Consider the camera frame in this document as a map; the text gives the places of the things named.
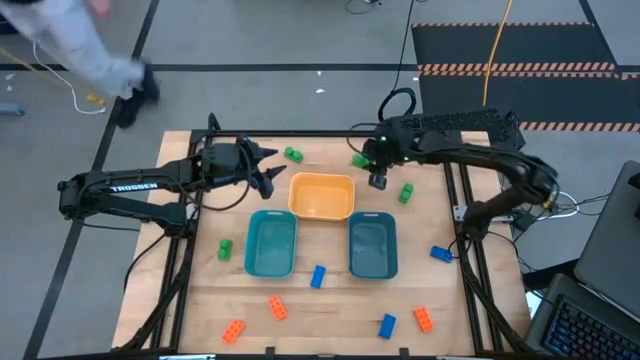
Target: person's leg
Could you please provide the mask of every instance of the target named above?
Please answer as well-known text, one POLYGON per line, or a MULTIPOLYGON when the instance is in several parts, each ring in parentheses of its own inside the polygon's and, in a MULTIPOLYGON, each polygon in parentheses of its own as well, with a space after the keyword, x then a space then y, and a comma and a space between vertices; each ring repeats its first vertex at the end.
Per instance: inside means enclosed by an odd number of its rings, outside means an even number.
POLYGON ((150 68, 137 61, 111 57, 81 0, 43 0, 8 8, 5 16, 9 21, 49 55, 98 89, 124 100, 116 109, 121 127, 135 122, 148 99, 158 100, 150 68))

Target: toy block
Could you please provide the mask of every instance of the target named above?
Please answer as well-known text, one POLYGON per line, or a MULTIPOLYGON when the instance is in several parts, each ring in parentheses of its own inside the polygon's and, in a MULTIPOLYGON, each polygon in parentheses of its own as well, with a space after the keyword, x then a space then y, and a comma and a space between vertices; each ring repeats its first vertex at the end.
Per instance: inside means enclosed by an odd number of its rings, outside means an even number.
POLYGON ((269 307, 271 308, 271 313, 273 313, 273 317, 276 320, 282 320, 287 317, 287 310, 282 305, 282 301, 277 296, 272 296, 269 299, 269 307))
POLYGON ((451 253, 451 251, 439 246, 434 246, 431 248, 431 256, 446 263, 453 262, 453 254, 451 253))
POLYGON ((300 151, 294 150, 291 146, 287 146, 284 150, 284 157, 287 159, 300 164, 302 160, 304 160, 304 156, 300 151))
POLYGON ((380 331, 378 332, 378 336, 387 340, 391 339, 391 333, 393 333, 393 327, 395 326, 395 324, 396 318, 394 316, 384 314, 382 324, 380 324, 380 331))
POLYGON ((313 270, 313 277, 311 277, 311 287, 316 289, 320 289, 322 287, 322 279, 324 278, 324 273, 327 271, 327 268, 321 265, 316 265, 315 270, 313 270))
POLYGON ((406 204, 407 202, 409 202, 411 194, 413 194, 413 184, 405 184, 402 188, 402 192, 400 192, 400 198, 398 199, 398 201, 406 204))
POLYGON ((351 156, 351 166, 362 169, 367 165, 369 165, 369 159, 362 156, 362 154, 353 154, 351 156))
POLYGON ((242 320, 233 320, 227 327, 227 330, 224 331, 222 341, 227 345, 233 344, 238 336, 240 336, 242 330, 244 330, 244 323, 242 320))
POLYGON ((416 319, 418 320, 418 325, 420 325, 420 329, 422 332, 431 332, 433 330, 433 322, 431 321, 431 316, 427 312, 427 309, 424 306, 418 306, 414 313, 416 314, 416 319))
POLYGON ((229 239, 220 240, 220 248, 218 249, 218 259, 228 261, 231 257, 231 246, 233 242, 229 239))

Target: laptop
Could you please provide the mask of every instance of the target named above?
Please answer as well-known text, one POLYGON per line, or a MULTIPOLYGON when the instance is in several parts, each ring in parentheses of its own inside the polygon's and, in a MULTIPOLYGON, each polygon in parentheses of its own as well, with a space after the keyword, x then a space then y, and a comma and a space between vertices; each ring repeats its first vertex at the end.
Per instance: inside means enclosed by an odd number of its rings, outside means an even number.
POLYGON ((527 334, 534 349, 640 360, 640 189, 630 184, 637 174, 640 163, 624 164, 574 269, 578 281, 551 281, 527 334))

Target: orange plastic bin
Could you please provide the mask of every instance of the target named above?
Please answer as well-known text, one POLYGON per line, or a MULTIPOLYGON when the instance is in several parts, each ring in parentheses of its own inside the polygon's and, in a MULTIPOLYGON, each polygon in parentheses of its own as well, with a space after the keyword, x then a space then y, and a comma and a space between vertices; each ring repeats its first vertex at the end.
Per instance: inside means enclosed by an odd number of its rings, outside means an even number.
POLYGON ((291 179, 289 209, 300 218, 345 220, 355 197, 356 185, 349 176, 298 173, 291 179))

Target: black floor mat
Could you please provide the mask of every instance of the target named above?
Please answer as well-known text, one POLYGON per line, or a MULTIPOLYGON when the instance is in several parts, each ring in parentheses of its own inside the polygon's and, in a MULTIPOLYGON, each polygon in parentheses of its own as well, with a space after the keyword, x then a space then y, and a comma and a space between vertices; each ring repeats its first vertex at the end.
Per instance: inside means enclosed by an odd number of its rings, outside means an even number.
MULTIPOLYGON (((497 31, 498 24, 414 25, 418 64, 484 64, 489 59, 497 31)), ((494 59, 496 64, 578 62, 590 63, 589 70, 609 70, 610 64, 615 63, 591 24, 506 25, 494 59), (597 68, 593 68, 593 63, 598 63, 597 68)))
MULTIPOLYGON (((420 77, 425 113, 481 106, 484 76, 463 74, 420 77)), ((637 131, 638 114, 625 83, 610 73, 497 73, 489 82, 487 106, 515 111, 526 129, 637 131)))

